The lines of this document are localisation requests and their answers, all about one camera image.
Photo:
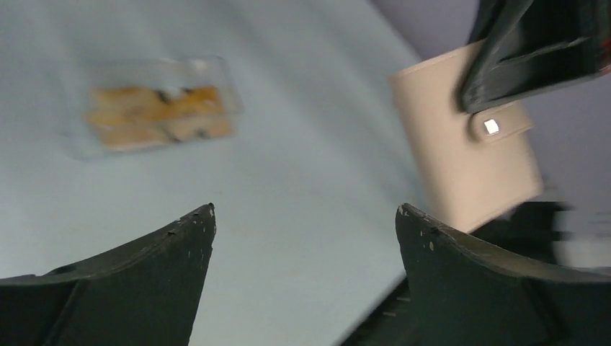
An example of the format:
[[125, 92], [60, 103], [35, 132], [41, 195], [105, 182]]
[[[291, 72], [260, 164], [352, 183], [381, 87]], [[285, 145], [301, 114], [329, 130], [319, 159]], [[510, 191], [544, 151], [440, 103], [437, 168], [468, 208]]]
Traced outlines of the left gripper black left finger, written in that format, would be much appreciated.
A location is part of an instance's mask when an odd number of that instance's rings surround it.
[[44, 275], [1, 280], [3, 345], [187, 345], [216, 234], [208, 203]]

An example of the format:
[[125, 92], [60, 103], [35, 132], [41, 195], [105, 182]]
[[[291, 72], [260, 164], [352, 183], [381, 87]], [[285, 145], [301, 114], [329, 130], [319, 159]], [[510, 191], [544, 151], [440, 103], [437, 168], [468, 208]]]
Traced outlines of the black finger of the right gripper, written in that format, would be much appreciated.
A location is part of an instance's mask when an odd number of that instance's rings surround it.
[[609, 1], [480, 1], [480, 48], [459, 91], [468, 113], [610, 72]]

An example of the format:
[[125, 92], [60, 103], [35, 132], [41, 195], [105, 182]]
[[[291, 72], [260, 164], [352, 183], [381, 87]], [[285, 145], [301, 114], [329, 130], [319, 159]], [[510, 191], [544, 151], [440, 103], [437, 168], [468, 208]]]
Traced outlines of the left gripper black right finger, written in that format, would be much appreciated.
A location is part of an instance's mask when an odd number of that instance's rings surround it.
[[396, 234], [423, 345], [608, 345], [610, 277], [541, 260], [557, 203], [466, 234], [405, 203]]

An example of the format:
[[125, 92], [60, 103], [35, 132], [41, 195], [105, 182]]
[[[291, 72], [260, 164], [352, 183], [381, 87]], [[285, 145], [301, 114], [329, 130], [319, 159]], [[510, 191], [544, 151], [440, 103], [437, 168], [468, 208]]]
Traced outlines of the orange credit cards stack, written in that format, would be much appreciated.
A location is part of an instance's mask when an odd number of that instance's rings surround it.
[[113, 151], [233, 133], [230, 111], [219, 88], [212, 85], [181, 88], [173, 94], [145, 86], [93, 89], [84, 119], [101, 144]]

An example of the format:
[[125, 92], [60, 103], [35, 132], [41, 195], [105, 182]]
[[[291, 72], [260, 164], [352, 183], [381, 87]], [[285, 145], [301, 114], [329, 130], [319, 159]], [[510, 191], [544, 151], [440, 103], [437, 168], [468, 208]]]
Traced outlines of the clear plastic card box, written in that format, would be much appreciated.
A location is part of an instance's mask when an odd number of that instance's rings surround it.
[[63, 66], [61, 82], [63, 134], [80, 159], [229, 136], [244, 111], [216, 55], [83, 61]]

